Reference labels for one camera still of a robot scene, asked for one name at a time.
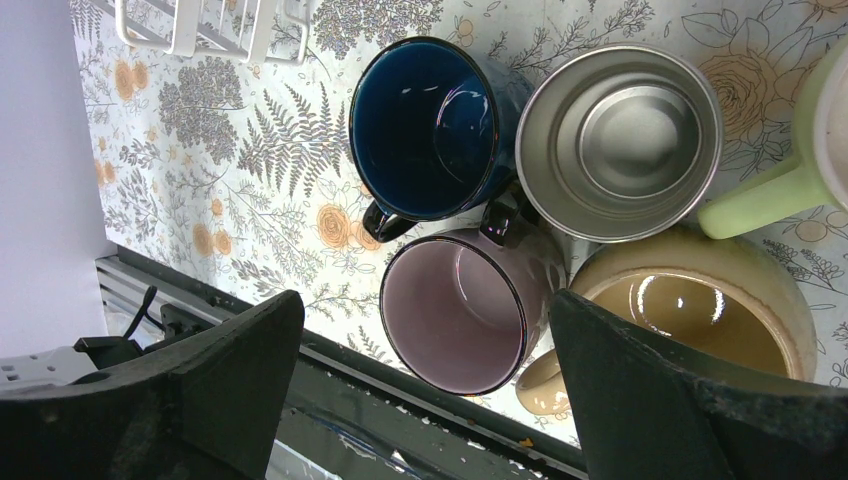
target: white dish rack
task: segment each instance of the white dish rack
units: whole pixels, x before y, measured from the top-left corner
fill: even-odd
[[[309,40],[309,15],[299,18],[286,9],[287,0],[240,0],[241,26],[237,29],[238,39],[230,40],[223,33],[224,15],[228,6],[237,5],[236,0],[175,0],[173,5],[165,0],[145,1],[152,7],[173,17],[173,30],[170,41],[161,38],[128,16],[127,5],[130,0],[114,0],[115,7],[106,4],[107,0],[90,0],[107,13],[115,16],[118,36],[124,43],[136,48],[152,48],[168,54],[192,57],[195,54],[213,55],[238,60],[242,63],[273,63],[278,65],[300,65],[306,57],[306,42]],[[302,10],[308,12],[307,0],[297,2]],[[220,5],[217,28],[211,22],[203,22],[204,9],[208,3]],[[300,32],[297,53],[290,58],[269,55],[268,48],[274,36],[277,17],[287,24],[296,25]],[[132,36],[130,31],[143,36]],[[209,42],[209,46],[198,45],[198,35]]]

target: black mug handle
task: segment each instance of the black mug handle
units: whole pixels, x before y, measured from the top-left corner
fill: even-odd
[[[365,215],[362,217],[362,226],[374,240],[380,243],[391,242],[400,237],[418,222],[401,218],[391,213],[386,213],[377,205],[376,201],[368,205]]]
[[[486,205],[486,211],[483,212],[483,220],[480,222],[480,233],[486,236],[496,245],[503,247],[506,243],[506,235],[510,224],[518,219],[518,215],[522,214],[530,223],[535,224],[538,218],[533,218],[538,215],[532,208],[529,208],[527,196],[521,187],[510,187],[508,193],[512,196],[515,205],[508,205],[504,202],[504,196],[489,200]]]

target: tablecloth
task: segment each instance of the tablecloth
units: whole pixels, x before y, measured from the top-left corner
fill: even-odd
[[[371,197],[351,163],[347,113],[382,47],[432,35],[537,85],[602,44],[675,52],[707,75],[723,109],[727,143],[709,199],[787,155],[799,85],[848,33],[848,0],[324,0],[293,4],[312,31],[305,64],[287,67],[133,49],[112,17],[87,0],[70,5],[108,237],[249,302],[297,290],[308,329],[401,370],[377,310],[386,263],[410,239],[480,212],[388,244],[363,230]],[[210,0],[204,21],[217,25],[222,8],[237,36],[240,1]],[[161,11],[132,0],[129,12],[167,37]],[[275,22],[275,51],[289,55],[298,34]],[[813,310],[815,381],[848,386],[848,214],[819,207],[747,238],[786,266]],[[563,245],[572,271],[591,250]],[[546,336],[534,357],[551,348]],[[531,415],[513,385],[469,401],[579,446],[570,412]]]

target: wire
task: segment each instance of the wire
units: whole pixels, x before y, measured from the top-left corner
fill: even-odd
[[[141,320],[145,317],[147,317],[148,321],[159,327],[163,332],[165,331],[164,325],[150,318],[150,314],[147,313],[147,309],[150,308],[150,304],[152,304],[153,299],[156,298],[157,291],[156,287],[151,285],[147,288],[147,291],[144,292],[144,299],[141,301],[141,306],[138,307],[138,312],[135,313],[135,317],[133,317],[132,322],[130,322],[130,326],[127,327],[127,331],[124,332],[124,338],[129,339],[138,328]]]

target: blue mug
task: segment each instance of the blue mug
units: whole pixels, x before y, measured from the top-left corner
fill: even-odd
[[[489,58],[432,37],[401,40],[362,74],[350,146],[374,196],[378,242],[497,197],[515,178],[515,133],[533,86]]]

